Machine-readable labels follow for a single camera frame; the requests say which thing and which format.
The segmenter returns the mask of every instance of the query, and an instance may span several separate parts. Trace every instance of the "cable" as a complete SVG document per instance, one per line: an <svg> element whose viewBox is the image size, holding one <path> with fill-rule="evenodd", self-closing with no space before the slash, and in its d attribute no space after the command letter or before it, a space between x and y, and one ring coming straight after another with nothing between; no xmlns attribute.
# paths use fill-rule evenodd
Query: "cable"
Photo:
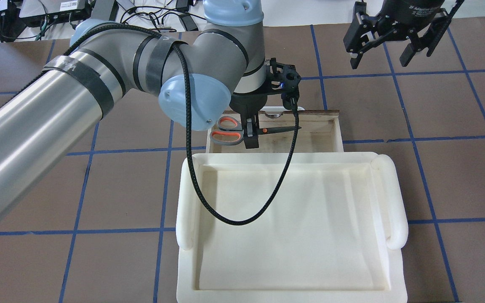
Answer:
<svg viewBox="0 0 485 303"><path fill-rule="evenodd" d="M129 8L127 10L125 10L123 12L123 15L121 15L121 19L119 21L119 23L123 23L123 17L125 17L125 15L127 15L128 13L130 13L131 11L133 10L136 10L138 8L161 8L161 10L167 10L167 11L177 11L175 8L162 8L160 6L153 6L153 5L139 5L139 6L134 6L132 8ZM191 16L194 16L196 18L199 18L199 19L202 19L202 20L206 20L204 17L202 16L198 16L198 15L195 15L193 13L190 13L190 12L187 12L188 15L191 15Z"/></svg>
<svg viewBox="0 0 485 303"><path fill-rule="evenodd" d="M50 25L48 25L45 29L44 29L44 32L41 30L38 34L36 34L35 36L31 36L31 37L21 37L21 38L15 38L15 37L8 37L8 36L5 36L3 34L3 29L1 27L1 24L0 24L0 36L3 37L3 38L6 38L6 39L14 39L14 40L23 40L23 39L32 39L32 38L38 38L41 34L43 37L44 36L44 33L46 33L46 31L52 27L54 24L56 23L56 21L50 23Z"/></svg>
<svg viewBox="0 0 485 303"><path fill-rule="evenodd" d="M185 91L185 101L187 104L187 163L188 163L188 168L190 170L190 178L192 180L192 184L194 186L194 190L196 191L196 194L198 195L198 198L202 202L203 206L217 219L220 221L227 223L232 226L244 226L248 223L254 222L256 219L258 219L263 213L267 210L269 205L271 205L271 202L273 201L274 197L276 196L278 190L280 189L280 186L282 185L282 181L285 177L285 173L287 173L287 169L289 168L289 163L291 163L291 158L293 157L293 152L295 150L295 143L297 141L297 135L298 135L298 111L297 111L297 106L292 106L293 108L293 115L295 117L295 130L293 132L293 140L291 142L291 147L289 149L289 154L287 156L287 160L285 161L285 166L283 167L282 174L280 175L280 178L278 179L278 183L276 184L271 196L268 198L267 202L263 205L263 207L258 211L255 215L252 217L242 220L242 221L234 221L231 219L228 219L221 214L217 213L209 205L205 197L203 196L203 193L200 189L200 185L198 184L198 180L196 177L196 171L194 171L194 163L192 161L192 108L191 108L191 96L190 96L190 75L188 71L188 65L187 65L187 60L184 57L183 52L181 52L181 49L177 44L173 45L173 51L175 54L177 54L177 57L179 57L179 60L181 61L181 65L183 67L183 77L184 77L184 91Z"/></svg>
<svg viewBox="0 0 485 303"><path fill-rule="evenodd" d="M179 20L181 20L181 16L178 13L169 11L169 12L165 13L164 15L162 15L162 24L164 24L164 20L165 20L166 16L169 16L169 15L175 15L175 16L179 17Z"/></svg>
<svg viewBox="0 0 485 303"><path fill-rule="evenodd" d="M159 13L159 12L161 12L161 11L163 11L165 8L168 8L168 5L170 5L172 2L173 2L173 0L170 0L170 2L167 2L167 3L166 3L166 1L164 1L164 6L161 9L159 9L157 11L154 11L154 12L150 12L150 13L152 13L155 16L155 18L157 20L157 23L159 23L159 19L158 19L159 17L157 17L156 14ZM123 12L123 15L121 15L121 19L119 19L119 23L123 23L124 24L128 20L128 19L125 19L125 21L123 21L123 17L125 17L125 13L132 14L133 16L140 17L140 19L150 21L150 19L147 19L145 17L142 17L142 16L144 16L143 15L144 13L149 14L148 12L136 12L137 6L136 6L135 1L132 4L134 5L134 7L129 8L128 10L126 10L125 12Z"/></svg>
<svg viewBox="0 0 485 303"><path fill-rule="evenodd" d="M77 24L72 23L72 12L69 13L69 24L71 25L73 30L76 30Z"/></svg>

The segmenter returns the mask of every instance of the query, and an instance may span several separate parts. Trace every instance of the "scissor blade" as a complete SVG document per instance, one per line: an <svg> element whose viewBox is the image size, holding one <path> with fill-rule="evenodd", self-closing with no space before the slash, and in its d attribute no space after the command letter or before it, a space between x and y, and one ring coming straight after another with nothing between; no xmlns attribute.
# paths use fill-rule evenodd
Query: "scissor blade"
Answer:
<svg viewBox="0 0 485 303"><path fill-rule="evenodd" d="M260 129L258 129L258 135L292 132L292 131L295 130L295 128L296 127L294 127L294 126L279 126L279 127L260 128Z"/></svg>

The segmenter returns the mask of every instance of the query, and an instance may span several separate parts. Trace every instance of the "blue joint cap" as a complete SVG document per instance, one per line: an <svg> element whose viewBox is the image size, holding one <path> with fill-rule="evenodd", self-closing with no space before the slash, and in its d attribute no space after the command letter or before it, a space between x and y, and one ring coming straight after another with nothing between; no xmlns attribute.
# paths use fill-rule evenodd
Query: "blue joint cap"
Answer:
<svg viewBox="0 0 485 303"><path fill-rule="evenodd" d="M261 0L204 0L205 18L226 27L246 27L263 21Z"/></svg>
<svg viewBox="0 0 485 303"><path fill-rule="evenodd" d="M217 79L202 74L190 74L192 101L192 130L211 128L229 106L231 92ZM158 103L173 121L187 125L186 98L183 75L170 77L160 89Z"/></svg>
<svg viewBox="0 0 485 303"><path fill-rule="evenodd" d="M101 24L119 24L114 21L106 21L106 20L99 20L99 19L87 19L86 21L82 21L77 25L75 34L71 37L71 45L73 45L81 36L85 35L91 29L98 27Z"/></svg>

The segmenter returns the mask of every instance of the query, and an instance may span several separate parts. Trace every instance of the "black tape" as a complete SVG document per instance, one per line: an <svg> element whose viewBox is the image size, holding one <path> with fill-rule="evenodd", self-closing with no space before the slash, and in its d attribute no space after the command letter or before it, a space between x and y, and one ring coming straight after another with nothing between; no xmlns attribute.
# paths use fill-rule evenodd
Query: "black tape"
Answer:
<svg viewBox="0 0 485 303"><path fill-rule="evenodd" d="M93 95L102 110L102 117L113 109L114 101L108 87L100 79L100 75L92 68L79 62L75 58L58 56L48 62L43 71L56 70L67 73L75 78Z"/></svg>
<svg viewBox="0 0 485 303"><path fill-rule="evenodd" d="M246 77L246 76L249 76L251 74L257 73L263 67L263 64L265 64L265 58L263 58L263 61L261 62L260 65L258 65L258 67L254 68L253 70L251 70L249 72L244 73L242 76Z"/></svg>
<svg viewBox="0 0 485 303"><path fill-rule="evenodd" d="M127 88L126 88L125 82L123 81L123 77L121 77L121 74L119 74L117 69L115 69L115 67L113 67L113 65L110 62L108 62L108 60L106 60L101 55L95 53L94 51L88 50L86 48L79 48L79 50L77 50L77 51L82 52L82 53L86 53L86 54L90 55L91 57L95 58L96 60L102 62L102 64L106 65L106 67L108 67L109 71L111 71L112 74L117 79L117 82L119 82L119 85L121 86L121 90L123 91L123 95L127 93Z"/></svg>
<svg viewBox="0 0 485 303"><path fill-rule="evenodd" d="M152 50L151 58L147 62L145 77L147 90L152 94L158 95L160 93L164 65L175 43L185 42L175 40L168 36L162 36L158 39L156 46Z"/></svg>
<svg viewBox="0 0 485 303"><path fill-rule="evenodd" d="M248 67L248 64L250 63L250 60L248 59L248 53L246 52L246 48L244 48L243 44L237 40L237 38L233 37L230 33L227 33L225 31L221 31L219 29L207 29L201 33L203 35L204 33L215 33L217 35L221 35L228 39L229 41L233 42L239 50L241 50L242 55L244 56L246 60L246 67Z"/></svg>
<svg viewBox="0 0 485 303"><path fill-rule="evenodd" d="M150 40L153 40L153 36L148 36L145 38L141 43L138 49L136 50L136 54L134 55L134 61L132 63L132 76L134 78L134 83L136 84L136 88L138 90L143 91L143 88L140 84L140 77L138 77L138 66L140 65L141 54L143 52L143 48L149 43Z"/></svg>

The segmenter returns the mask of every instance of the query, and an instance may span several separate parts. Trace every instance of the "tray handle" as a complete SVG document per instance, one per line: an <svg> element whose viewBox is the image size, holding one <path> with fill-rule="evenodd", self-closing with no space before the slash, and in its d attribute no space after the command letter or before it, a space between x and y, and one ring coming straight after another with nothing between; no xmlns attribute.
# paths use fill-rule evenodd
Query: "tray handle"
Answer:
<svg viewBox="0 0 485 303"><path fill-rule="evenodd" d="M183 250L190 250L194 246L194 228L196 222L196 193L190 184L188 162L184 159L181 170L181 186L179 190L179 204L177 206L177 220L175 221L175 236L177 244Z"/></svg>
<svg viewBox="0 0 485 303"><path fill-rule="evenodd" d="M371 165L379 171L383 180L390 222L390 236L386 240L386 245L391 250L401 249L408 240L408 219L405 215L396 166L387 155L378 155L372 160Z"/></svg>

